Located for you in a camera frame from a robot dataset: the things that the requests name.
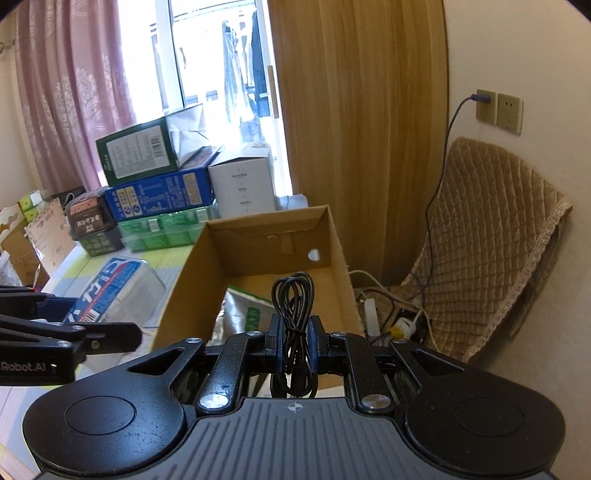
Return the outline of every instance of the electrical outlet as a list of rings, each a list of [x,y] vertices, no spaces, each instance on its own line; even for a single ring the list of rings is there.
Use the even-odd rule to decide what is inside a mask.
[[[523,100],[499,93],[496,112],[496,125],[517,135],[521,133],[523,122]]]
[[[491,96],[489,103],[476,102],[476,119],[487,124],[496,125],[496,92],[478,89],[476,93]]]

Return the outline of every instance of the stacked boxes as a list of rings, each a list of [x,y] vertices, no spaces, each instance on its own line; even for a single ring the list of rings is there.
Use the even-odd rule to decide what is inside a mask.
[[[47,206],[47,200],[50,199],[47,190],[35,190],[27,193],[18,201],[18,207],[21,209],[27,224],[37,218],[39,213]]]
[[[86,192],[66,205],[70,236],[91,256],[105,255],[123,248],[105,193],[106,188]]]
[[[219,147],[203,147],[180,170],[108,189],[107,201],[115,220],[211,205],[213,191],[207,167],[219,151]]]
[[[202,105],[97,140],[109,187],[67,205],[72,238],[90,255],[178,247],[218,212],[277,209],[269,145],[220,153],[208,143]]]

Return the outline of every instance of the table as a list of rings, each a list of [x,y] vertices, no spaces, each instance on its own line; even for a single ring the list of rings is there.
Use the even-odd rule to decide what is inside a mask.
[[[166,294],[144,325],[144,339],[136,352],[123,356],[119,363],[144,355],[150,351],[166,301],[178,275],[189,256],[192,245],[167,248],[134,254],[128,249],[101,257],[90,257],[80,245],[76,245],[47,283],[43,291],[62,297],[79,297],[91,279],[105,262],[112,257],[131,257],[147,260],[166,285]],[[82,364],[76,371],[77,378],[93,372]],[[0,472],[12,480],[31,480],[39,469],[22,436],[22,420],[31,404],[55,387],[0,387]]]

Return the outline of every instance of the green box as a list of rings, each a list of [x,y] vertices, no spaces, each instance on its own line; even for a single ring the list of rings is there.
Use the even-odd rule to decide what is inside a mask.
[[[31,200],[31,194],[27,193],[22,199],[18,201],[18,206],[22,212],[31,210],[33,208],[33,200]]]
[[[192,245],[205,222],[213,218],[211,207],[161,213],[119,222],[123,242],[132,252]]]
[[[200,103],[100,138],[96,148],[113,187],[176,171],[209,144]]]
[[[39,215],[39,210],[37,210],[37,207],[33,207],[30,210],[27,210],[25,213],[23,213],[25,220],[27,221],[27,225],[29,223],[31,223],[35,218],[37,218],[37,216]]]

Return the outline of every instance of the pink curtain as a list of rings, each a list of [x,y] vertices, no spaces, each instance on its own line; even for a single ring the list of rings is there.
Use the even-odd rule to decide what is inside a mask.
[[[135,123],[116,0],[25,0],[17,78],[45,188],[99,187],[95,141]]]

